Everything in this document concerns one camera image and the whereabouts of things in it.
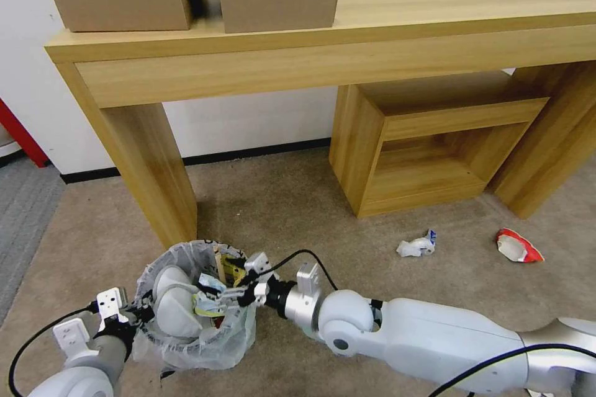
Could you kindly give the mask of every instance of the table top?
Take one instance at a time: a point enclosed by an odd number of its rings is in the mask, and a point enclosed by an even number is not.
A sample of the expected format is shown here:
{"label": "table top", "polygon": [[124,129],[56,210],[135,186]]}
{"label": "table top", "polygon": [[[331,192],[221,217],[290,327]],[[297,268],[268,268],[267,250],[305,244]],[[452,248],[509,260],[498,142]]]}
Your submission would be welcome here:
{"label": "table top", "polygon": [[314,47],[596,24],[596,0],[338,0],[332,28],[225,34],[220,16],[188,31],[60,32],[52,60],[78,62]]}

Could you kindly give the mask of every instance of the gray carpet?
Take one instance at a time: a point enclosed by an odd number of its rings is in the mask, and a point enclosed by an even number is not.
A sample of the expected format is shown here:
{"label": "gray carpet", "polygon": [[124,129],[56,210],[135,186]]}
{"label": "gray carpet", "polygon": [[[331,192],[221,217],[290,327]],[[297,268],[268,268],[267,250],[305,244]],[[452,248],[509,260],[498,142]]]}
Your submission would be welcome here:
{"label": "gray carpet", "polygon": [[23,157],[0,167],[0,325],[64,188],[53,166]]}

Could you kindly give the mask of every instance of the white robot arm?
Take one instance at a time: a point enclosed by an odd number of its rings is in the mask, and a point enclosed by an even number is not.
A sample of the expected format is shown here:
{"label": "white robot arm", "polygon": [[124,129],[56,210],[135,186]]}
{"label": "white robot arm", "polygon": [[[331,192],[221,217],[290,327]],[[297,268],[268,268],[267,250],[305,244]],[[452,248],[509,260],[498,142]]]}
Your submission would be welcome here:
{"label": "white robot arm", "polygon": [[[596,323],[560,318],[545,328],[517,333],[479,313],[422,301],[370,300],[351,290],[324,298],[318,264],[304,264],[295,282],[279,280],[273,274],[277,266],[264,271],[264,265],[269,265],[264,253],[247,260],[249,274],[239,305],[276,309],[337,355],[366,355],[400,373],[445,383],[430,397],[452,386],[482,395],[529,388],[596,396]],[[113,304],[102,311],[100,304],[112,298]],[[151,311],[147,306],[132,310],[118,288],[97,299],[99,336],[89,337],[85,318],[56,325],[54,335],[67,355],[65,369],[30,397],[114,395],[136,327],[151,318]]]}

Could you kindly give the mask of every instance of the black cable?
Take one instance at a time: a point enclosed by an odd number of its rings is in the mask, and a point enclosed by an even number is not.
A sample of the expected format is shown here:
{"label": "black cable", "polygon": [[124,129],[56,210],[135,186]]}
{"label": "black cable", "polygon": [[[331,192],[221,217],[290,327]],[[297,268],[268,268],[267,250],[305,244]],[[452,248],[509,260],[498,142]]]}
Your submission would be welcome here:
{"label": "black cable", "polygon": [[278,268],[286,265],[289,261],[291,261],[293,258],[295,258],[296,256],[298,256],[299,254],[302,254],[302,253],[308,253],[317,260],[318,264],[321,266],[321,269],[323,270],[323,273],[325,273],[325,276],[327,276],[327,280],[329,281],[329,283],[331,284],[333,289],[337,290],[337,286],[335,285],[335,282],[333,282],[333,279],[331,279],[331,276],[329,276],[329,273],[327,272],[327,269],[323,265],[323,262],[321,262],[321,260],[318,258],[318,256],[315,253],[313,253],[311,250],[308,250],[308,249],[301,249],[298,251],[294,251],[292,254],[287,256],[283,261],[278,262],[277,264],[272,266],[272,268],[270,268],[269,270],[259,273],[257,275],[257,277],[261,277],[263,275],[266,275],[267,273],[271,273],[271,272],[277,270]]}
{"label": "black cable", "polygon": [[499,363],[501,361],[508,360],[508,359],[516,357],[518,355],[527,354],[528,352],[533,352],[534,350],[549,350],[549,349],[572,350],[574,352],[588,355],[589,357],[596,359],[595,352],[592,352],[591,350],[583,349],[581,347],[571,346],[569,344],[545,343],[545,344],[535,344],[533,346],[521,347],[519,349],[515,349],[510,352],[501,354],[501,355],[497,355],[496,357],[492,357],[491,359],[483,361],[482,363],[478,363],[476,366],[471,367],[467,371],[459,374],[457,377],[452,378],[447,383],[439,386],[428,397],[437,397],[439,394],[444,393],[449,388],[452,388],[453,386],[457,385],[459,382],[467,379],[471,375],[474,375],[476,372],[481,371],[482,369],[485,369],[489,366],[492,366],[495,363]]}
{"label": "black cable", "polygon": [[94,310],[96,308],[97,308],[97,306],[94,303],[91,303],[85,308],[82,308],[79,310],[74,310],[70,313],[67,313],[64,316],[60,316],[58,319],[52,321],[47,326],[44,326],[42,329],[39,329],[35,333],[35,335],[33,335],[31,338],[29,338],[27,341],[25,341],[25,344],[23,344],[20,347],[20,349],[17,351],[17,354],[12,359],[11,368],[8,371],[8,387],[10,388],[12,395],[14,395],[15,397],[23,397],[22,394],[19,393],[19,391],[17,390],[17,387],[14,384],[14,373],[15,373],[15,369],[17,368],[17,363],[19,361],[20,356],[23,354],[23,352],[25,352],[25,349],[28,348],[29,344],[33,343],[33,341],[35,341],[36,338],[39,337],[39,335],[44,333],[46,330],[51,329],[52,327],[54,327],[56,324],[58,324],[63,319],[69,318],[70,316],[74,316],[74,315],[76,315],[82,311],[86,311],[86,310],[89,310],[92,313],[97,313],[96,311],[94,312]]}

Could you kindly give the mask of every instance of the black baseboard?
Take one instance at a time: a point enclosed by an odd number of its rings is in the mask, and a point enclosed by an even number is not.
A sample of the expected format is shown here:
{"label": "black baseboard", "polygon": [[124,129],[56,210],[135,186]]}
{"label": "black baseboard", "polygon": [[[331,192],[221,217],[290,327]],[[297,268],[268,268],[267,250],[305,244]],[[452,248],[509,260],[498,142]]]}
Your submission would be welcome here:
{"label": "black baseboard", "polygon": [[[183,158],[185,166],[194,166],[196,164],[218,163],[220,161],[230,161],[238,158],[250,158],[262,155],[272,155],[283,152],[293,152],[305,149],[314,149],[326,147],[331,144],[331,138],[321,138],[319,140],[298,141],[297,143],[286,143],[282,145],[265,146],[260,148],[242,149],[231,152],[221,152],[208,155],[197,155]],[[120,172],[115,167],[107,169],[96,169],[95,171],[76,172],[74,174],[62,174],[60,177],[66,184],[78,183],[89,180],[98,180],[103,178],[117,177]]]}
{"label": "black baseboard", "polygon": [[16,152],[13,152],[8,155],[4,155],[2,158],[0,158],[0,167],[6,166],[7,164],[12,163],[13,161],[15,161],[17,159],[24,158],[24,157],[26,157],[26,155],[23,152],[23,149],[19,149]]}

